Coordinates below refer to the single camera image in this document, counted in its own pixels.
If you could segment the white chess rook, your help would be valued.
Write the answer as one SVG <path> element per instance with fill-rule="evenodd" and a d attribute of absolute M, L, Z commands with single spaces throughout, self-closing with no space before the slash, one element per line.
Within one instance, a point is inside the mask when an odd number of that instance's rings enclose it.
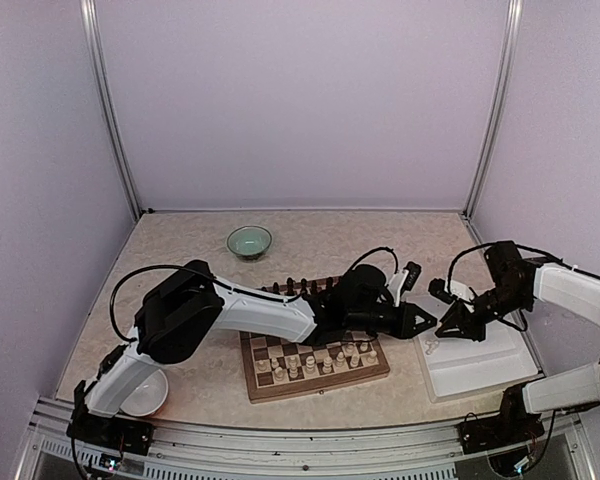
<path fill-rule="evenodd" d="M 288 377 L 290 380 L 297 379 L 299 376 L 298 361 L 295 357 L 286 359 Z"/>
<path fill-rule="evenodd" d="M 366 364 L 367 365 L 375 365 L 377 362 L 378 362 L 377 352 L 371 351 L 366 357 Z"/>

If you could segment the white chess bishop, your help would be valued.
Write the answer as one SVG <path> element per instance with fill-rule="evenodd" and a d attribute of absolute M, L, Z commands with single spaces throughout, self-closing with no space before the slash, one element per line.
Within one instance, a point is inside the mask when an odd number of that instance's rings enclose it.
<path fill-rule="evenodd" d="M 338 368 L 343 368 L 346 363 L 346 357 L 342 351 L 340 351 L 335 358 L 335 366 Z"/>

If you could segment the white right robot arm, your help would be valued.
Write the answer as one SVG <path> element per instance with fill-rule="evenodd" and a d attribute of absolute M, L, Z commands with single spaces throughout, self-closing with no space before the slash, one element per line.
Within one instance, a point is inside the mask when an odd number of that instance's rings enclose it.
<path fill-rule="evenodd" d="M 487 326 L 504 322 L 512 313 L 552 307 L 600 331 L 600 276 L 587 272 L 539 248 L 513 240 L 478 245 L 492 286 L 476 293 L 453 281 L 454 270 L 468 250 L 457 254 L 443 278 L 429 284 L 429 293 L 448 309 L 435 332 L 438 338 L 482 342 Z M 531 417 L 546 412 L 588 410 L 600 405 L 600 358 L 539 380 L 507 388 L 491 433 L 503 444 L 526 432 Z"/>

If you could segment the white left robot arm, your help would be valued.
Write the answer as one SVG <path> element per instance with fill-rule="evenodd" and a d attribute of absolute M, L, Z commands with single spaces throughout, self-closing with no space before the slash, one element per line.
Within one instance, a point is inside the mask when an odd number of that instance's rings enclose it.
<path fill-rule="evenodd" d="M 188 360 L 212 330 L 234 330 L 321 345 L 361 331 L 412 339 L 436 318 L 402 300 L 421 268 L 409 263 L 386 277 L 358 263 L 323 285 L 303 282 L 288 293 L 248 288 L 214 275 L 207 262 L 168 266 L 170 276 L 142 300 L 134 323 L 100 362 L 90 380 L 74 389 L 71 423 L 101 445 L 120 434 L 122 403 L 160 367 Z"/>

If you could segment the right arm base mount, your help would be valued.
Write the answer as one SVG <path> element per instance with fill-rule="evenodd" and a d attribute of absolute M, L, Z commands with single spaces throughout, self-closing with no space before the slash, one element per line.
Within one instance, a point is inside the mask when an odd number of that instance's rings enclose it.
<path fill-rule="evenodd" d="M 499 415 L 467 419 L 456 429 L 465 455 L 530 441 L 544 435 L 539 415 L 522 420 L 503 420 Z"/>

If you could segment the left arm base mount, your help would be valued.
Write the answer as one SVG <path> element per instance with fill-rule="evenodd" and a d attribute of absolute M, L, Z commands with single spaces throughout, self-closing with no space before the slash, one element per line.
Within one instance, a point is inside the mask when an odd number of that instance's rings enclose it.
<path fill-rule="evenodd" d="M 106 449 L 147 456 L 154 431 L 148 422 L 87 414 L 70 422 L 67 435 Z"/>

